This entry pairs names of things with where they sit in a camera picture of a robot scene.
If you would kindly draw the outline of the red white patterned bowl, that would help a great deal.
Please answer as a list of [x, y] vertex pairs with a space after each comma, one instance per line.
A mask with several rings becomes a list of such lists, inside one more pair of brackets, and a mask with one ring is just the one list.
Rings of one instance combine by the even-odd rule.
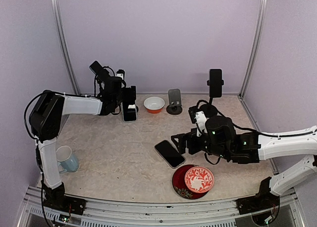
[[184, 181], [192, 192], [206, 193], [213, 188], [214, 175], [205, 167], [195, 166], [185, 173]]

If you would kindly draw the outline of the lone black smartphone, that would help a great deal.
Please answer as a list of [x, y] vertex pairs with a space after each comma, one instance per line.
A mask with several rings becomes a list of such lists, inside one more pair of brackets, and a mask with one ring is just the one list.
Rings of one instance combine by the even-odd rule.
[[89, 68], [101, 81], [105, 81], [110, 77], [109, 72], [98, 61], [94, 61]]

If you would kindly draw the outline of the aluminium corner post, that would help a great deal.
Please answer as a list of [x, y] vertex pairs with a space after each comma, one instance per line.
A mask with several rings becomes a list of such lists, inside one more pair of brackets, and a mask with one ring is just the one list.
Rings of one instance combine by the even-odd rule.
[[66, 71], [68, 78], [70, 80], [70, 84], [72, 87], [72, 90], [75, 95], [80, 95], [80, 89], [75, 77], [75, 73], [72, 67], [70, 55], [69, 55], [69, 50], [67, 47], [67, 41], [63, 29], [63, 24], [62, 24], [62, 17], [60, 13], [60, 7], [59, 7], [59, 1], [58, 0], [51, 0], [52, 3], [52, 8], [53, 8], [53, 14], [54, 14], [54, 19], [55, 19], [55, 24], [57, 28], [57, 34], [59, 38], [59, 43], [62, 51], [62, 55], [64, 58], [65, 66], [66, 66]]
[[256, 56], [257, 56], [258, 48], [260, 45], [262, 30], [263, 30], [263, 26], [264, 26], [267, 1], [268, 0], [260, 0], [260, 7], [259, 7], [258, 17], [257, 17], [257, 22], [256, 22], [256, 29], [255, 29], [255, 34], [254, 34], [254, 38], [253, 38], [253, 43], [252, 43], [252, 47], [251, 47], [251, 53], [250, 53], [250, 57], [248, 60], [247, 70], [246, 70], [246, 73], [244, 76], [242, 87], [241, 87], [241, 90], [239, 93], [239, 96], [242, 100], [244, 99], [244, 97], [247, 93], [248, 85], [250, 83], [252, 72], [254, 69], [254, 64], [256, 61]]

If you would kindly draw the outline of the right small desk phone stand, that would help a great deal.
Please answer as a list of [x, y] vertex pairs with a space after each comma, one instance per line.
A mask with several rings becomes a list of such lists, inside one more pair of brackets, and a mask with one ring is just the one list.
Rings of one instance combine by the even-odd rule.
[[169, 104], [166, 111], [171, 115], [179, 115], [182, 113], [181, 92], [179, 89], [170, 89], [168, 91]]

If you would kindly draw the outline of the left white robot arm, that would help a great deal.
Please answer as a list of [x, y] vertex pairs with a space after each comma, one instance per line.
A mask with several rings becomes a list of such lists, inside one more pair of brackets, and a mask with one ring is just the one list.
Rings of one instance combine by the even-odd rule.
[[62, 185], [55, 151], [66, 116], [106, 116], [115, 113], [116, 109], [122, 111], [124, 102], [136, 101], [136, 86], [128, 87], [120, 76], [108, 79], [108, 84], [97, 96], [44, 90], [34, 98], [37, 102], [29, 115], [29, 124], [38, 147], [44, 183], [48, 188], [57, 189]]

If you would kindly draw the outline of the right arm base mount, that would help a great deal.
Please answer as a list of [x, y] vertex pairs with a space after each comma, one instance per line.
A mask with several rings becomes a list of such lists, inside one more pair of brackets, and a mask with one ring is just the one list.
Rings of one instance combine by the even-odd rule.
[[236, 200], [240, 215], [262, 211], [280, 205], [280, 197], [270, 192], [269, 183], [272, 177], [267, 177], [260, 183], [260, 188], [254, 196], [239, 198]]

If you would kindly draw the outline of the orange white bowl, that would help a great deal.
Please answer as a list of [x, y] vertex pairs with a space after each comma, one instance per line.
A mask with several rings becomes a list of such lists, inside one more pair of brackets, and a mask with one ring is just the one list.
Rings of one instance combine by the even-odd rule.
[[158, 114], [164, 108], [165, 101], [161, 97], [149, 97], [144, 100], [144, 107], [148, 113]]

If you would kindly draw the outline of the black pole phone stand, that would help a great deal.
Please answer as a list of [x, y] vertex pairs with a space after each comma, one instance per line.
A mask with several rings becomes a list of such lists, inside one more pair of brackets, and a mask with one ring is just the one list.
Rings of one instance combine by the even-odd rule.
[[209, 101], [200, 106], [200, 110], [204, 112], [207, 118], [217, 115], [217, 109], [212, 104], [214, 98], [222, 96], [222, 86], [224, 81], [222, 79], [222, 70], [220, 68], [209, 70], [209, 79], [207, 81], [209, 87]]
[[110, 78], [108, 66], [102, 66], [98, 61], [94, 61], [89, 68], [95, 74], [94, 83], [98, 83], [99, 85], [99, 93], [97, 95], [96, 90], [94, 90], [94, 96], [101, 97], [104, 91], [103, 85]]

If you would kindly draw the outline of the left aluminium corner post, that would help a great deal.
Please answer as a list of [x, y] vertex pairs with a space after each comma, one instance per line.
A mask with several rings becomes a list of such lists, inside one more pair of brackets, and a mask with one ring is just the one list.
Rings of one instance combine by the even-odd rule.
[[69, 50], [67, 47], [67, 41], [63, 29], [63, 24], [62, 24], [62, 17], [60, 13], [60, 7], [59, 7], [59, 1], [58, 0], [51, 0], [52, 3], [52, 8], [53, 8], [53, 14], [54, 14], [54, 19], [55, 19], [55, 24], [57, 28], [57, 34], [59, 38], [59, 43], [62, 51], [62, 55], [64, 58], [65, 66], [66, 66], [66, 71], [68, 78], [70, 80], [70, 84], [72, 87], [72, 90], [75, 95], [80, 95], [80, 89], [75, 77], [75, 73], [72, 67], [70, 55], [69, 55]]

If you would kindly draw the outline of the dark red floral plate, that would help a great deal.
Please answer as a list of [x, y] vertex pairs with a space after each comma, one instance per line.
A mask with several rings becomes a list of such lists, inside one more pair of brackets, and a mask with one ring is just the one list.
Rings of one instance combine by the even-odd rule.
[[204, 197], [208, 192], [205, 193], [195, 193], [192, 192], [185, 184], [185, 174], [186, 172], [196, 165], [183, 165], [179, 167], [173, 174], [172, 186], [175, 192], [188, 200], [196, 200]]

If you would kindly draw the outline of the light blue mug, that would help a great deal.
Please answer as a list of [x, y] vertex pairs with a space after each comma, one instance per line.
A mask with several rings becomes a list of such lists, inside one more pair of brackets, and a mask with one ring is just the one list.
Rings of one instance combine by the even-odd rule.
[[56, 150], [56, 159], [59, 173], [76, 172], [79, 161], [69, 146], [60, 146]]

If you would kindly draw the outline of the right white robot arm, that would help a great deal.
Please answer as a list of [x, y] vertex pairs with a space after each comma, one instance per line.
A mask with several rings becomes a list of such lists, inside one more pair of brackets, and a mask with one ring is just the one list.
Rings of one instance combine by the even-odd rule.
[[284, 156], [305, 155], [305, 157], [286, 171], [261, 181], [259, 192], [253, 198], [258, 209], [264, 209], [274, 196], [303, 182], [317, 171], [317, 128], [282, 132], [261, 133], [251, 128], [240, 127], [229, 117], [216, 115], [210, 118], [199, 115], [196, 127], [188, 133], [173, 135], [171, 141], [180, 154], [193, 155], [203, 151], [206, 156], [237, 164], [259, 163]]

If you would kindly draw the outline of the front aluminium frame rail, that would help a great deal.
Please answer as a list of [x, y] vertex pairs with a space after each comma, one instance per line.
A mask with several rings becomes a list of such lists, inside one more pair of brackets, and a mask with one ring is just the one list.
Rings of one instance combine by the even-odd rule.
[[16, 227], [305, 227], [294, 190], [277, 207], [240, 214], [235, 199], [185, 203], [134, 203], [85, 198], [81, 215], [41, 207], [41, 190], [29, 187]]

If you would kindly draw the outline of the blue smartphone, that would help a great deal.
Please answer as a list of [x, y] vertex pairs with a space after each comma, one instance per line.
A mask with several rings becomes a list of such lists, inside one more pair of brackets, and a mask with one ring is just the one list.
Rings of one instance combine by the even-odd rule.
[[122, 103], [122, 113], [124, 122], [137, 120], [137, 106], [135, 104]]

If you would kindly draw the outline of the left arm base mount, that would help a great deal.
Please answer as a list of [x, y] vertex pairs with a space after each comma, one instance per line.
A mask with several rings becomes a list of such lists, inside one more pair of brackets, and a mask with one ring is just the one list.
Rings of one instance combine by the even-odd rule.
[[63, 182], [54, 189], [49, 188], [46, 184], [43, 184], [42, 187], [45, 192], [45, 207], [70, 214], [83, 215], [84, 209], [86, 207], [86, 200], [65, 195], [65, 187]]

